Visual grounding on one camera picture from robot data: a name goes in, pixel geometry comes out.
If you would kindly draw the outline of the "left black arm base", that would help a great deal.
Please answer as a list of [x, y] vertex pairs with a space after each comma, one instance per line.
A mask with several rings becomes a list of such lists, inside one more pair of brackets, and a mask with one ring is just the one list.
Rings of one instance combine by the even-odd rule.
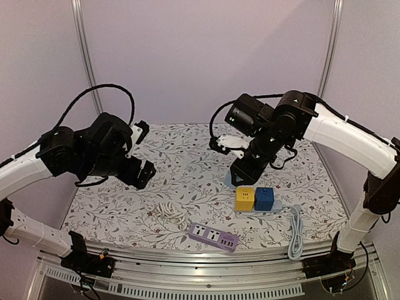
[[99, 254], [73, 250], [61, 258], [61, 266], [79, 273], [111, 278], [116, 260], [109, 256], [109, 249], [104, 248]]

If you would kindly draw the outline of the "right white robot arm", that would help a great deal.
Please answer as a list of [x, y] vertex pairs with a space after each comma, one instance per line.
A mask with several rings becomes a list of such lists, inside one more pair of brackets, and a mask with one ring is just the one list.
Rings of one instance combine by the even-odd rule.
[[275, 106], [268, 105], [264, 95], [242, 94], [227, 102], [225, 121], [241, 136], [211, 135], [209, 147], [236, 155], [230, 167], [234, 186], [255, 184], [267, 167], [273, 167], [281, 149], [294, 151], [295, 142], [302, 139], [326, 146], [366, 168], [363, 197], [323, 259], [323, 267], [335, 273], [378, 219], [398, 205], [399, 140], [375, 134], [311, 93], [292, 90], [276, 98]]

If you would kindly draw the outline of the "small light blue adapter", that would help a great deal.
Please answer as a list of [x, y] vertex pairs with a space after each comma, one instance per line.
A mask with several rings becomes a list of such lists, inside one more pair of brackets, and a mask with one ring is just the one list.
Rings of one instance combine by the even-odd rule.
[[224, 177], [224, 184], [230, 189], [236, 189], [236, 186], [232, 183], [232, 176], [230, 171], [228, 171]]

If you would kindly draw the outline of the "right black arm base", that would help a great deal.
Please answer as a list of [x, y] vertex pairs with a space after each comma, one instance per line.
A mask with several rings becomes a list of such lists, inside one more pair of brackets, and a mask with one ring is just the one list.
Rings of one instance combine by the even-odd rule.
[[334, 246], [328, 254], [303, 259], [302, 271], [307, 279], [345, 271], [356, 266], [353, 256], [353, 252], [342, 252]]

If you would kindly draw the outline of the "yellow cube plug adapter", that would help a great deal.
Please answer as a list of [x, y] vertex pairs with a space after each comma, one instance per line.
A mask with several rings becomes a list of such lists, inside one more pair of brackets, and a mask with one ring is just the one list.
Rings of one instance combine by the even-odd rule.
[[252, 211], [254, 207], [255, 196], [253, 187], [240, 186], [236, 188], [235, 210]]

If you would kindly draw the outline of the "grey-blue power strip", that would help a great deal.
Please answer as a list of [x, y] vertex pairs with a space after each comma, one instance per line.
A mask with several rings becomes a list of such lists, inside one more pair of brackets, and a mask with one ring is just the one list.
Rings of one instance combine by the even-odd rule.
[[250, 214], [276, 214], [276, 213], [280, 213], [282, 210], [283, 210], [282, 202], [281, 201], [275, 201], [274, 204], [272, 205], [271, 210], [268, 210], [268, 211], [255, 210], [253, 208], [250, 211], [236, 210], [236, 212], [239, 213], [239, 214], [245, 214], [245, 215], [250, 215]]

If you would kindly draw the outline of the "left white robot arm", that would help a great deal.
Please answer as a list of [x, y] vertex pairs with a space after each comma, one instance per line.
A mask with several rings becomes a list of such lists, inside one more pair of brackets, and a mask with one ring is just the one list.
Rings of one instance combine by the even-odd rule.
[[117, 84], [100, 84], [81, 92], [63, 112], [60, 120], [26, 149], [1, 163], [1, 237], [10, 243], [24, 241], [41, 250], [69, 260], [79, 271], [88, 271], [93, 258], [84, 238], [73, 231], [64, 232], [32, 219], [17, 209], [9, 196], [33, 183], [64, 173], [77, 178], [77, 187], [86, 187], [89, 176], [99, 184], [115, 177], [136, 189], [144, 189], [156, 173], [154, 164], [134, 157], [134, 146], [149, 132], [146, 122], [124, 122], [102, 112], [85, 129], [63, 126], [72, 107], [86, 94], [101, 88], [124, 92], [130, 102], [133, 95]]

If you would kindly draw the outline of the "blue cube plug adapter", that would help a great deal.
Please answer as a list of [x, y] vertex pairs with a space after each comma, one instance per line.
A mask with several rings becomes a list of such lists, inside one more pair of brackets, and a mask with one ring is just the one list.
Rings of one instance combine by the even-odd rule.
[[274, 190], [271, 187], [257, 187], [254, 194], [254, 210], [270, 211], [274, 204]]

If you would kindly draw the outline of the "purple power strip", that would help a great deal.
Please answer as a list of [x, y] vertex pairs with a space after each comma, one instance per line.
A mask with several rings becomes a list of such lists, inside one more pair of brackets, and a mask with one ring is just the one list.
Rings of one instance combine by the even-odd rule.
[[188, 236], [197, 242], [222, 249], [228, 252], [234, 252], [238, 245], [238, 236], [225, 231], [209, 227], [207, 225], [192, 223], [188, 231]]

